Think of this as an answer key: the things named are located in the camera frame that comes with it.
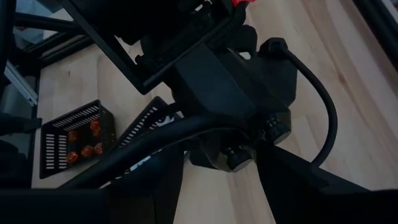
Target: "black mesh basket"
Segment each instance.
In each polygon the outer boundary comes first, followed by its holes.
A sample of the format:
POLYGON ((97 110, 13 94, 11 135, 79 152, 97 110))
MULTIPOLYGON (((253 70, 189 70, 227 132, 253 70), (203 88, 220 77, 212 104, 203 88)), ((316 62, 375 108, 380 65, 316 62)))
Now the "black mesh basket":
POLYGON ((40 178, 57 174, 65 169, 78 166, 98 156, 105 156, 116 140, 113 114, 101 106, 100 100, 88 103, 66 115, 45 123, 42 126, 40 147, 40 178), (100 136, 95 138, 90 128, 93 120, 99 121, 100 136), (73 164, 68 164, 66 156, 70 144, 68 133, 76 131, 78 137, 75 151, 79 157, 73 164), (103 153, 91 157, 80 156, 85 146, 95 146, 102 143, 103 153))
MULTIPOLYGON (((113 149, 119 150, 133 141, 136 137, 180 118, 181 117, 177 113, 170 110, 170 107, 165 101, 156 96, 120 136, 113 149)), ((125 170, 123 174, 128 174, 134 169, 137 169, 149 159, 150 156, 147 156, 145 159, 130 167, 130 169, 125 170)), ((117 176, 116 179, 121 178, 123 174, 117 176)))

